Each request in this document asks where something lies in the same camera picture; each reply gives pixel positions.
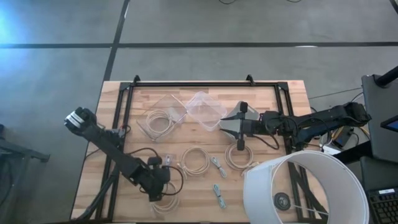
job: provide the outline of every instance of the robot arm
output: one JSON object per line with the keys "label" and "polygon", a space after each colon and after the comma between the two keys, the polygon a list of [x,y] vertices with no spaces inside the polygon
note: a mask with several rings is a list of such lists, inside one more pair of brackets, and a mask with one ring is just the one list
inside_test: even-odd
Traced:
{"label": "robot arm", "polygon": [[164,185],[170,181],[170,170],[160,167],[160,157],[150,157],[148,164],[140,158],[119,150],[122,139],[116,131],[100,128],[96,116],[89,109],[77,108],[65,118],[65,126],[73,133],[95,144],[116,164],[116,167],[132,184],[140,185],[148,193],[149,201],[162,199]]}
{"label": "robot arm", "polygon": [[315,136],[325,134],[342,126],[364,126],[371,119],[363,105],[347,103],[331,109],[319,111],[305,116],[286,116],[276,111],[266,111],[260,114],[260,119],[245,119],[248,104],[241,103],[241,112],[222,120],[241,120],[239,132],[221,129],[232,134],[238,140],[238,150],[244,149],[243,135],[254,137],[255,134],[289,137],[293,147],[301,147]]}

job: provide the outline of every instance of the wooden tabletop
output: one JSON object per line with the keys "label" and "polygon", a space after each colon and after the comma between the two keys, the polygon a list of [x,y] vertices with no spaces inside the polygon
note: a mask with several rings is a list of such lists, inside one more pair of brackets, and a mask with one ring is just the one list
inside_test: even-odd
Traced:
{"label": "wooden tabletop", "polygon": [[[296,116],[311,113],[304,82],[301,80],[287,81],[289,84],[290,97]],[[111,128],[116,107],[120,82],[104,82],[101,96],[96,112],[98,122],[107,128]],[[243,182],[244,177],[240,171],[232,170],[224,161],[224,152],[232,143],[225,133],[216,130],[206,131],[189,115],[185,117],[184,123],[173,130],[169,137],[162,142],[151,141],[139,129],[136,121],[157,101],[165,95],[173,95],[182,103],[186,103],[198,91],[204,91],[213,99],[218,100],[231,111],[239,101],[246,101],[259,113],[265,110],[277,110],[274,89],[271,87],[144,87],[134,88],[133,100],[130,111],[129,125],[131,132],[126,135],[124,152],[132,152],[142,147],[155,149],[163,158],[166,154],[174,156],[172,166],[180,162],[181,155],[185,150],[198,146],[206,150],[210,156],[216,156],[221,166],[227,173],[227,178],[220,176],[219,170],[210,164],[208,171],[200,177],[188,177],[184,182],[183,190],[178,194],[180,204],[178,208],[167,215],[154,217],[150,212],[150,205],[146,194],[142,194],[138,187],[133,186],[124,177],[119,179],[118,196],[114,211],[115,222],[248,222],[243,207]],[[126,97],[124,97],[120,124],[122,123],[123,111]],[[284,111],[287,111],[284,94],[282,94]],[[270,137],[262,137],[267,142],[273,142]],[[264,162],[285,155],[285,148],[281,137],[277,137],[280,144],[279,150],[267,147],[258,139],[247,138],[246,145],[254,151],[254,161]],[[88,152],[94,151],[96,147],[88,146]],[[142,151],[134,156],[146,161],[153,156],[150,151]],[[101,185],[101,178],[104,169],[105,154],[98,151],[91,155],[84,163],[72,218],[78,217],[91,203],[98,193]],[[247,152],[233,152],[233,159],[236,162],[245,163],[248,159]],[[200,154],[189,154],[186,163],[190,168],[197,168],[203,164],[203,156]],[[172,171],[172,182],[179,187],[181,184],[178,172]],[[308,174],[310,188],[324,207],[327,201],[323,189],[318,181]],[[213,192],[213,184],[219,184],[222,197],[227,208],[222,210]],[[273,194],[285,192],[293,202],[292,188],[290,184],[287,166],[283,167],[275,178]],[[305,205],[303,193],[300,191],[302,205]],[[169,196],[165,196],[161,203],[167,202]],[[108,211],[108,201],[104,206],[104,214]],[[282,221],[297,221],[294,208],[286,212],[278,212]]]}

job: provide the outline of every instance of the coiled cable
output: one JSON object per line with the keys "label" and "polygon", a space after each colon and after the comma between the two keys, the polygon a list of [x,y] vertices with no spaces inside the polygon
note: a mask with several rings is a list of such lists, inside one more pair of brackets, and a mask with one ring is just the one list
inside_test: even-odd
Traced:
{"label": "coiled cable", "polygon": [[[166,128],[162,130],[155,130],[153,128],[153,122],[157,119],[165,119],[167,120],[168,124]],[[147,115],[146,118],[147,124],[147,132],[153,138],[156,139],[162,135],[166,135],[173,130],[174,123],[172,117],[168,114],[168,112],[164,110],[154,110]]]}
{"label": "coiled cable", "polygon": [[[193,151],[201,152],[205,156],[205,163],[200,168],[195,169],[195,170],[189,169],[185,165],[185,157],[187,156],[187,154],[189,152],[193,152]],[[181,162],[177,163],[177,166],[182,170],[185,179],[187,179],[188,175],[190,175],[190,176],[199,176],[199,175],[204,174],[207,171],[207,169],[209,168],[209,166],[210,166],[209,160],[210,160],[209,159],[209,154],[204,149],[202,149],[200,147],[192,147],[190,149],[187,149],[182,154]]]}
{"label": "coiled cable", "polygon": [[220,208],[225,209],[226,204],[225,204],[224,199],[221,196],[221,191],[220,191],[220,187],[218,186],[218,184],[213,185],[213,190],[217,196],[217,200],[218,200],[218,204],[220,205]]}
{"label": "coiled cable", "polygon": [[[175,187],[173,182],[167,183],[166,191],[169,189],[168,186],[171,186],[171,188],[174,190],[174,193],[177,192],[177,188]],[[156,204],[156,202],[150,203],[150,211],[152,212],[153,216],[156,217],[156,214],[161,214],[161,215],[168,214],[168,213],[174,211],[178,207],[178,205],[180,203],[180,199],[178,198],[177,194],[174,194],[170,197],[171,197],[171,201],[166,205],[158,205],[158,204]]]}
{"label": "coiled cable", "polygon": [[213,156],[210,158],[210,161],[217,167],[217,169],[220,171],[220,174],[223,178],[226,178],[226,172],[225,170],[221,167],[221,164],[217,157]]}
{"label": "coiled cable", "polygon": [[248,166],[246,167],[246,169],[245,169],[244,171],[242,171],[241,176],[243,176],[243,175],[244,175],[245,173],[247,173],[249,170],[251,170],[252,168],[254,168],[254,167],[258,166],[258,165],[260,165],[260,162],[253,162],[252,164],[248,165]]}
{"label": "coiled cable", "polygon": [[224,153],[225,162],[227,163],[227,165],[230,166],[230,168],[234,170],[245,170],[253,163],[253,151],[248,146],[245,146],[244,149],[249,152],[249,162],[245,165],[237,165],[232,160],[232,151],[234,149],[237,149],[236,143],[229,145],[228,148],[225,150]]}

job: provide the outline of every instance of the concrete floor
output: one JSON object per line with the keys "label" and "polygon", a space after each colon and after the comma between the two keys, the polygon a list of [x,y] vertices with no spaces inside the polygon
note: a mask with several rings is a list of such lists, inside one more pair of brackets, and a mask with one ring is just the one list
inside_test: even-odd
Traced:
{"label": "concrete floor", "polygon": [[[114,40],[124,0],[0,2],[0,44]],[[131,0],[121,43],[397,42],[398,14],[373,0]],[[15,223],[68,220],[87,142],[63,127],[77,106],[95,110],[111,49],[0,49],[0,123],[12,142],[50,153],[34,162]],[[118,49],[110,80],[305,80],[326,109],[361,90],[362,75],[397,65],[398,47]]]}

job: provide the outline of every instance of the clear plastic container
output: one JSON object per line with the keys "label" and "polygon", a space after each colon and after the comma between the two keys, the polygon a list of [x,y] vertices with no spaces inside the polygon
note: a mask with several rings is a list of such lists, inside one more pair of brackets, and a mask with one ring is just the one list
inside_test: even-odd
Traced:
{"label": "clear plastic container", "polygon": [[160,141],[182,124],[186,114],[180,100],[173,95],[165,95],[137,118],[137,124],[153,141]]}
{"label": "clear plastic container", "polygon": [[214,131],[227,110],[219,101],[200,91],[185,105],[188,114],[207,131]]}

